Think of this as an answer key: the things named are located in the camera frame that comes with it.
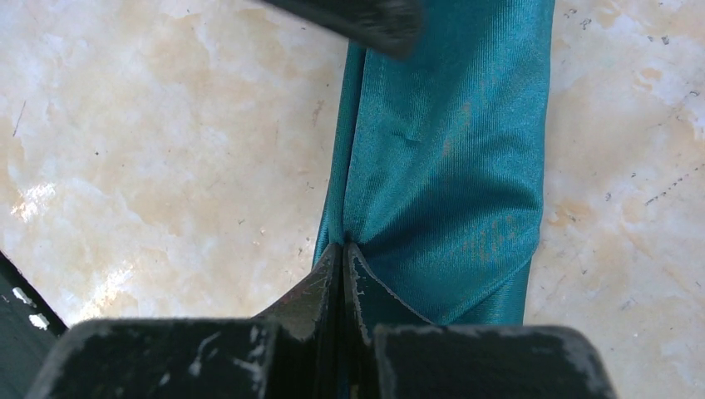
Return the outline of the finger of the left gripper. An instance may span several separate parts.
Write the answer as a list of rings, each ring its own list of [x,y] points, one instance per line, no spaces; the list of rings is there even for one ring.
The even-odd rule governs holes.
[[[267,0],[296,17],[392,58],[411,54],[424,26],[411,0]]]

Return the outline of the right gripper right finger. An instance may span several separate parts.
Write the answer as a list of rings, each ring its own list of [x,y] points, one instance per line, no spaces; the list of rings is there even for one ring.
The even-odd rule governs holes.
[[[591,342],[557,326],[436,325],[343,250],[351,398],[614,398]]]

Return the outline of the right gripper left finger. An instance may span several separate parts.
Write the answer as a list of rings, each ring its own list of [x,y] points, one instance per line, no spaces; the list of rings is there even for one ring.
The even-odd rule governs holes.
[[[31,398],[334,398],[343,250],[251,318],[93,319],[50,351]]]

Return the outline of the teal cloth napkin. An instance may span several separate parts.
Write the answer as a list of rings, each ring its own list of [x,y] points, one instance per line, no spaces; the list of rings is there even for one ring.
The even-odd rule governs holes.
[[[540,241],[551,1],[427,1],[413,53],[348,46],[314,253],[355,243],[437,324],[520,324]]]

